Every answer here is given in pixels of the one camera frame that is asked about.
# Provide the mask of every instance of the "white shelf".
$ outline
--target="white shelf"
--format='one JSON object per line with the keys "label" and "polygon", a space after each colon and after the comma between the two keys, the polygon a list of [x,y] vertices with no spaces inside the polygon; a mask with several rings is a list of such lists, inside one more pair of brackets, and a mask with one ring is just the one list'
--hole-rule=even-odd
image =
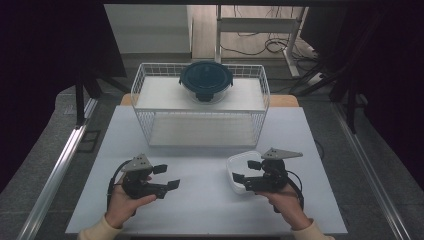
{"label": "white shelf", "polygon": [[151,111],[265,112],[261,83],[257,78],[234,78],[224,98],[214,104],[200,104],[179,84],[178,77],[146,76],[135,108]]}

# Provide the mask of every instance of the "white table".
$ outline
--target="white table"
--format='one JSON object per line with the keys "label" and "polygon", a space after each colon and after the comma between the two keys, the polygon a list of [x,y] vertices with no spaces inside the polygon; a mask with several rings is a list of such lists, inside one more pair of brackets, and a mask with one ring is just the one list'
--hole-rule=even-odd
{"label": "white table", "polygon": [[152,183],[181,179],[165,199],[141,207],[125,223],[123,233],[138,236],[281,236],[290,227],[273,212],[267,199],[236,194],[226,175],[233,155],[270,147],[302,152],[285,160],[302,180],[305,212],[325,233],[347,233],[302,108],[270,108],[255,149],[149,148],[132,107],[118,106],[86,186],[66,230],[77,233],[95,224],[106,211],[109,179],[125,160],[145,153],[168,172]]}

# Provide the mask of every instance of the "cable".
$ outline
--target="cable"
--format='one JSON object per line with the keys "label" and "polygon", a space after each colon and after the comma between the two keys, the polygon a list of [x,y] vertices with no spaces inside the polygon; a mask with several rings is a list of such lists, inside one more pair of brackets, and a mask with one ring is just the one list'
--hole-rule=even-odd
{"label": "cable", "polygon": [[221,46],[221,48],[222,48],[222,49],[224,49],[224,50],[231,51],[231,52],[236,52],[236,53],[240,53],[240,54],[244,54],[244,55],[250,55],[250,56],[259,55],[259,54],[263,53],[263,52],[266,50],[266,48],[264,48],[262,51],[260,51],[260,52],[258,52],[258,53],[245,53],[245,52],[241,52],[241,51],[238,51],[238,50],[225,48],[225,47],[223,47],[222,45],[220,45],[220,46]]}
{"label": "cable", "polygon": [[300,180],[299,176],[297,176],[297,174],[294,173],[294,172],[292,172],[292,171],[287,171],[286,170],[286,172],[293,174],[297,178],[297,180],[299,181],[299,185],[300,185],[300,191],[302,191],[303,190],[303,185],[302,185],[302,181]]}
{"label": "cable", "polygon": [[324,157],[325,157],[324,147],[316,139],[314,139],[314,142],[321,149],[321,154],[320,154],[321,160],[324,159]]}

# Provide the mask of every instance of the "gray floor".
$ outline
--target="gray floor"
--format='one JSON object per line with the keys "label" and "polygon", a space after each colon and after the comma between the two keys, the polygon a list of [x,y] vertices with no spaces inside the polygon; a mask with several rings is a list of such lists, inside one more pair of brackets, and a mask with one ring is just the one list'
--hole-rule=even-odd
{"label": "gray floor", "polygon": [[[130,86],[137,66],[143,62],[190,62],[181,56],[126,55],[123,56],[128,79],[119,79]],[[287,93],[296,80],[283,60],[231,60],[224,63],[255,63],[265,66],[272,92]],[[86,140],[97,136],[97,142],[84,142],[74,156],[61,187],[35,239],[76,239],[64,230],[78,201],[82,188],[95,160],[96,152],[107,130],[114,107],[123,93],[99,81],[104,91],[89,124]],[[396,239],[387,223],[374,193],[328,99],[331,85],[306,97],[300,97],[312,134],[320,145],[318,151],[335,194],[349,234],[337,239]],[[0,239],[16,239],[37,200],[55,162],[75,124],[74,89],[57,96],[56,111],[22,167],[0,195]],[[360,139],[378,177],[395,203],[406,224],[411,239],[424,239],[424,194],[401,161],[376,133],[364,116],[356,111],[357,136]]]}

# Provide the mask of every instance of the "wall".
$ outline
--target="wall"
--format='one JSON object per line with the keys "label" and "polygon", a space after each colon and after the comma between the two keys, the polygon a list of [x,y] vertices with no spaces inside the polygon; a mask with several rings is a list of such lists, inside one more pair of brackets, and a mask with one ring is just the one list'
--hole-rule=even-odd
{"label": "wall", "polygon": [[191,52],[191,8],[185,5],[105,4],[123,53]]}

